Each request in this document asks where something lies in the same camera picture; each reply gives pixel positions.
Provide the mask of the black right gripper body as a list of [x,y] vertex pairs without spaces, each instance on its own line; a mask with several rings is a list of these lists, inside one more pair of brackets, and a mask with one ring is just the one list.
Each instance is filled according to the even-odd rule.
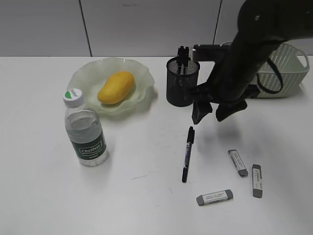
[[225,106],[232,106],[245,101],[247,98],[255,98],[258,95],[259,88],[257,85],[248,85],[239,97],[232,98],[230,101],[227,101],[224,96],[221,96],[215,88],[210,87],[207,82],[189,89],[189,96],[193,98],[194,101],[205,101]]

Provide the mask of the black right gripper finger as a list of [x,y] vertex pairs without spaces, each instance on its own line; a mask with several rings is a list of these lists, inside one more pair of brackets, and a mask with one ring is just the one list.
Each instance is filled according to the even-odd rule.
[[212,113],[212,106],[208,101],[194,100],[192,112],[192,121],[194,124],[199,124],[209,113]]
[[220,104],[216,110],[217,121],[221,122],[225,120],[227,117],[233,115],[234,113],[245,110],[246,108],[247,108],[247,103],[245,100],[242,100],[232,105]]

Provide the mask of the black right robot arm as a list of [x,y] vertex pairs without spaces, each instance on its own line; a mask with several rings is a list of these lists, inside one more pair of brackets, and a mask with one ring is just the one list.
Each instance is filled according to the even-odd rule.
[[310,0],[247,0],[237,19],[238,32],[229,45],[196,45],[193,58],[212,61],[214,67],[206,82],[191,88],[192,120],[198,124],[211,113],[218,121],[247,108],[246,99],[255,98],[264,89],[254,85],[258,71],[268,63],[275,71],[270,55],[287,41],[311,38],[313,3]]

